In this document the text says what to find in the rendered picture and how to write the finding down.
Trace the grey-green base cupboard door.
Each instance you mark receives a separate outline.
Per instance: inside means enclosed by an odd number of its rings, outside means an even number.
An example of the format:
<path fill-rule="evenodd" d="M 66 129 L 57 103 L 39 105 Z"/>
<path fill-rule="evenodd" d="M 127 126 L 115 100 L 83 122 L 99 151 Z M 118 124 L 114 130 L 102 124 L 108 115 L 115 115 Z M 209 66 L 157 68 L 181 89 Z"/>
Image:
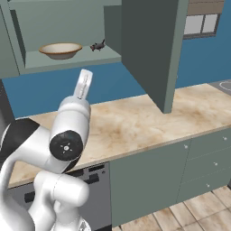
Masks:
<path fill-rule="evenodd" d="M 169 144 L 110 162 L 113 226 L 176 203 L 189 144 Z"/>

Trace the grey-green cabinet door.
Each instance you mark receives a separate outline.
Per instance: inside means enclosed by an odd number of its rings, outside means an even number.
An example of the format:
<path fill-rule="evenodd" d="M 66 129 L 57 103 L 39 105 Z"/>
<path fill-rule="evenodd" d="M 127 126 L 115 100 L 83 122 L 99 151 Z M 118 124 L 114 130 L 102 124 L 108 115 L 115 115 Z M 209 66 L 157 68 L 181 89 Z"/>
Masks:
<path fill-rule="evenodd" d="M 122 0 L 122 63 L 157 107 L 172 109 L 189 0 Z"/>

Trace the window with blind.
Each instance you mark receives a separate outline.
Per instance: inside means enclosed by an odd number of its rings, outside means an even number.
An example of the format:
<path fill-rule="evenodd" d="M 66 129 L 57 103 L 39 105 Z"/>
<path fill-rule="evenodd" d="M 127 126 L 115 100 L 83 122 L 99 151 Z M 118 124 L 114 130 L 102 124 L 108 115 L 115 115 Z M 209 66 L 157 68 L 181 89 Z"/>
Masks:
<path fill-rule="evenodd" d="M 183 38 L 214 37 L 226 0 L 189 0 Z"/>

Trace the grey hob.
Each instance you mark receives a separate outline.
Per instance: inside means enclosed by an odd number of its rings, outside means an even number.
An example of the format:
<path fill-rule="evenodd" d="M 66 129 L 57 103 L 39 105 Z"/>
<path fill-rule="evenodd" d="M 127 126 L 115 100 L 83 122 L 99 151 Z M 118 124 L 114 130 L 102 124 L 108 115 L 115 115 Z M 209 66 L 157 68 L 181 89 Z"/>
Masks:
<path fill-rule="evenodd" d="M 225 94 L 231 96 L 231 79 L 220 80 L 217 82 L 211 82 L 210 86 L 222 91 Z"/>

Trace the tan ceramic bowl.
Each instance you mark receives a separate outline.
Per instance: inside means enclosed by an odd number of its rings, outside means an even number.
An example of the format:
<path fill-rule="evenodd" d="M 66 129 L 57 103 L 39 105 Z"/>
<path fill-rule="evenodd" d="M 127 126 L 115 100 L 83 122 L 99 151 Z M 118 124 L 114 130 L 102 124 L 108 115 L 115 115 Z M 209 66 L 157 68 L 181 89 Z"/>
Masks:
<path fill-rule="evenodd" d="M 67 60 L 73 58 L 82 46 L 74 42 L 51 43 L 40 47 L 39 52 L 53 60 Z"/>

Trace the grey-green closed wall cabinet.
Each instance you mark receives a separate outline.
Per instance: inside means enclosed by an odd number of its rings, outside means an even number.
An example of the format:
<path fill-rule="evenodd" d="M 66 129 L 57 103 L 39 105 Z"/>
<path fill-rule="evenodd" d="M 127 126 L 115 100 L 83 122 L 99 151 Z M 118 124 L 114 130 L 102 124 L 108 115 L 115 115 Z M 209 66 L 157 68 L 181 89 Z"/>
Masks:
<path fill-rule="evenodd" d="M 17 77 L 19 70 L 15 61 L 13 48 L 0 6 L 0 79 Z"/>

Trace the grey-green drawer front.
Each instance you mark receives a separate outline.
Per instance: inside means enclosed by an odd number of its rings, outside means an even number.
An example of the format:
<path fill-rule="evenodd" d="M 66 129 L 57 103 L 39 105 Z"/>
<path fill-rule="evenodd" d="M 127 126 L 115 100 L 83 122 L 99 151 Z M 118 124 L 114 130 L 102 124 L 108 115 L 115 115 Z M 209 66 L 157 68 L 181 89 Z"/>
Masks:
<path fill-rule="evenodd" d="M 231 128 L 205 134 L 191 140 L 189 159 L 231 147 Z"/>
<path fill-rule="evenodd" d="M 231 147 L 187 161 L 182 182 L 188 182 L 231 167 Z"/>
<path fill-rule="evenodd" d="M 182 183 L 180 186 L 180 192 L 177 198 L 177 202 L 182 202 L 187 199 L 197 197 L 198 195 L 207 193 L 213 189 L 225 186 L 231 180 L 231 168 L 227 168 L 222 171 L 218 171 L 208 176 L 201 177 L 197 180 L 191 180 L 186 183 Z"/>

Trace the grey-green open wall cabinet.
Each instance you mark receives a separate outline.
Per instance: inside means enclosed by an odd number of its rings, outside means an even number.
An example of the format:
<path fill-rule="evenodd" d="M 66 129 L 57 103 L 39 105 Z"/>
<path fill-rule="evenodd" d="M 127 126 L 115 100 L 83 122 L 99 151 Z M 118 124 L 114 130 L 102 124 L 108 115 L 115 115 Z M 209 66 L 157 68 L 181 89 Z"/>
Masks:
<path fill-rule="evenodd" d="M 29 74 L 56 69 L 113 63 L 121 60 L 118 51 L 107 44 L 92 51 L 96 42 L 108 42 L 108 9 L 122 0 L 9 0 L 6 9 L 15 13 L 16 31 L 23 40 L 21 72 Z M 55 42 L 75 42 L 82 49 L 68 60 L 53 60 L 39 52 L 41 46 Z"/>

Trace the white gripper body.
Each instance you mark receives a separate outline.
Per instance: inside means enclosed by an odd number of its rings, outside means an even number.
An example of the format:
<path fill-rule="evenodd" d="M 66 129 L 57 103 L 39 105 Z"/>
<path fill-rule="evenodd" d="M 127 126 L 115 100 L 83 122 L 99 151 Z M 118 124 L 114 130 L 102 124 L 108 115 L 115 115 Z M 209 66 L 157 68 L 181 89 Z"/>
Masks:
<path fill-rule="evenodd" d="M 74 90 L 74 95 L 78 99 L 85 99 L 93 78 L 93 73 L 87 69 L 82 69 L 79 73 L 79 79 Z"/>

